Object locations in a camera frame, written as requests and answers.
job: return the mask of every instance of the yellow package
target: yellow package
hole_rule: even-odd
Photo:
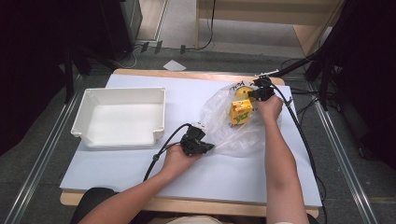
[[[249,100],[234,101],[231,103],[228,114],[232,125],[244,124],[250,118],[253,106]]]

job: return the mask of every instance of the floor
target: floor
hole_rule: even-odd
[[[175,60],[190,71],[219,71],[252,75],[274,71],[292,63],[293,61],[288,61],[290,59],[304,57],[291,31],[292,28],[288,25],[241,23],[239,25],[244,27],[244,32],[238,32],[235,31],[238,29],[236,23],[220,24],[216,21],[214,43],[212,42],[205,50],[188,51],[181,55],[178,51],[180,45],[193,46],[191,29],[194,27],[192,25],[194,21],[187,19],[187,15],[191,14],[193,2],[193,0],[169,0],[167,2],[157,39],[163,41],[163,47],[170,49],[162,49],[160,53],[154,53],[154,49],[148,49],[143,53],[137,50],[119,63],[124,65],[135,63],[134,68],[138,69],[163,69],[166,63]],[[178,20],[175,12],[185,12],[184,18],[186,19]],[[258,34],[257,30],[264,28],[265,32]],[[201,21],[201,30],[203,34],[206,32],[206,36],[202,35],[201,39],[204,44],[209,34],[207,21]],[[234,31],[234,33],[224,36],[221,35],[221,31],[225,33]],[[95,61],[92,61],[92,66],[92,75],[82,77],[80,87],[82,90],[104,87],[112,74],[111,70]],[[284,76],[286,84],[295,90],[306,91],[311,85],[318,86],[317,82],[306,83],[303,73],[304,68],[300,68]],[[43,151],[50,151],[50,153],[47,155],[42,174],[38,176],[36,185],[31,186],[32,191],[25,199],[25,206],[22,206],[15,216],[15,221],[12,222],[9,219],[7,221],[8,223],[68,223],[73,215],[74,207],[64,206],[59,202],[62,193],[59,185],[79,143],[79,140],[70,134],[70,129],[81,95],[76,96],[75,105],[70,107],[69,117],[64,121],[54,147],[52,149],[46,147],[51,130],[59,115],[63,113],[64,94],[62,90],[54,96],[48,108],[36,120],[25,138],[0,157],[0,223],[5,222],[17,196],[23,193],[21,188],[26,184],[26,179],[35,167],[36,159],[43,154]],[[296,110],[299,110],[312,101],[312,96],[294,94],[293,99]],[[299,121],[303,122],[304,134],[311,147],[318,176],[325,186],[323,188],[319,185],[319,189],[322,193],[326,192],[324,205],[327,211],[327,223],[394,223],[396,171],[390,169],[382,161],[363,159],[345,118],[336,109],[329,108],[327,115],[332,119],[342,148],[352,166],[352,173],[356,175],[375,215],[374,221],[367,222],[354,197],[356,191],[351,188],[349,177],[346,175],[350,172],[344,170],[345,166],[340,162],[337,151],[329,140],[329,133],[324,128],[323,118],[319,111],[317,107],[311,106],[304,113],[304,122],[302,114],[299,116]],[[324,223],[324,214],[324,211],[320,209],[319,223]]]

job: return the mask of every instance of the white table surface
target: white table surface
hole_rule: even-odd
[[[113,74],[107,88],[165,87],[165,133],[152,147],[89,148],[79,144],[64,176],[61,189],[107,187],[122,191],[142,182],[152,156],[158,152],[172,132],[183,123],[199,121],[201,108],[220,88],[231,82],[171,77],[141,77]],[[290,88],[278,86],[287,99]],[[302,183],[304,203],[321,206],[318,186],[310,167],[304,143],[295,124],[284,108],[281,132],[295,157]],[[174,137],[180,140],[182,130]],[[164,155],[155,164],[151,175],[159,172]],[[186,173],[159,193],[163,197],[205,199],[244,203],[266,203],[264,149],[258,148],[242,158],[207,153]]]

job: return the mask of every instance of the clear plastic bag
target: clear plastic bag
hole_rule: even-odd
[[[231,125],[229,111],[231,103],[241,87],[257,89],[252,83],[241,81],[226,86],[215,93],[204,105],[200,122],[205,126],[205,142],[215,145],[209,154],[223,154],[232,157],[246,157],[256,150],[264,150],[265,131],[262,118],[253,102],[253,112],[242,125]]]

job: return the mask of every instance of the black wire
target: black wire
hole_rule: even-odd
[[[301,126],[303,125],[305,112],[308,110],[309,107],[314,105],[318,100],[319,100],[319,98],[316,97],[315,99],[311,100],[311,102],[306,107],[304,107],[304,108],[300,109],[299,111],[297,111],[297,114],[300,114],[301,112],[303,112],[303,114],[301,115],[301,118],[300,118],[300,125]]]
[[[271,86],[273,86],[274,89],[277,90],[277,92],[279,92],[280,96],[283,99],[283,102],[285,102],[286,108],[289,110],[291,118],[293,119],[294,124],[296,125],[297,130],[300,133],[301,138],[303,139],[303,142],[304,142],[304,145],[305,145],[305,149],[306,149],[306,152],[308,154],[308,158],[309,158],[309,161],[311,163],[311,168],[312,168],[312,171],[314,173],[314,176],[317,176],[317,168],[316,168],[316,165],[315,165],[315,162],[314,162],[314,157],[312,156],[311,148],[309,147],[308,142],[306,141],[306,138],[305,138],[305,135],[303,133],[303,129],[300,126],[300,123],[298,122],[296,116],[294,115],[293,111],[291,110],[291,107],[290,107],[290,103],[291,102],[286,100],[285,95],[283,95],[282,91],[276,85],[274,85],[274,83],[272,83],[271,81],[267,81],[265,79],[264,79],[264,81],[267,82],[268,84],[270,84]]]
[[[292,59],[287,59],[286,61],[284,61],[281,65],[280,65],[280,70],[283,69],[283,65],[285,63],[291,62],[291,61],[295,61],[295,60],[301,60],[302,58],[292,58]]]
[[[135,44],[135,45],[136,45],[136,46],[139,46],[139,47],[144,47],[144,45],[142,45],[142,44]],[[157,46],[147,46],[147,48],[156,49]]]
[[[209,41],[207,41],[205,46],[203,46],[201,48],[198,48],[198,49],[194,49],[194,50],[205,49],[212,42],[212,38],[213,38],[213,20],[215,19],[215,7],[216,7],[216,0],[213,1],[212,20],[210,22],[210,39],[209,39]]]
[[[323,210],[324,223],[327,224],[327,211],[324,204],[322,204],[322,210]]]
[[[166,149],[168,149],[169,147],[172,147],[172,146],[178,144],[178,143],[174,143],[174,144],[171,144],[171,145],[168,146],[169,142],[170,142],[171,139],[175,136],[175,134],[177,134],[178,131],[180,131],[180,129],[182,129],[182,128],[186,127],[186,126],[190,127],[191,125],[190,125],[189,123],[185,123],[185,124],[181,125],[180,127],[178,127],[178,128],[171,134],[171,136],[168,138],[168,140],[166,140],[166,142],[163,144],[163,147],[160,149],[160,151],[158,151],[158,153],[155,154],[155,155],[152,157],[152,162],[151,162],[151,164],[149,165],[148,170],[146,171],[146,175],[145,175],[145,178],[143,179],[143,181],[146,181],[146,180],[149,178],[149,173],[151,173],[151,170],[152,170],[152,168],[154,167],[155,162],[157,162],[157,160],[160,158],[161,154],[163,154],[163,153],[166,151]]]
[[[122,55],[122,57],[121,57],[120,59],[118,59],[118,60],[116,60],[116,61],[114,61],[114,62],[118,63],[118,62],[122,61],[123,59],[126,58],[127,55],[129,55],[130,53],[134,52],[134,50],[136,50],[136,49],[138,49],[138,48],[140,48],[140,47],[136,47],[136,48],[133,48],[133,49],[132,49],[131,51],[129,51],[129,52],[125,52],[125,53]]]
[[[298,88],[290,87],[292,94],[318,94],[319,91],[306,91]]]
[[[324,201],[327,198],[327,190],[326,190],[326,186],[323,184],[323,181],[316,176],[317,181],[320,183],[320,185],[323,187],[323,192],[324,195],[322,195],[322,197],[320,198],[321,201]]]

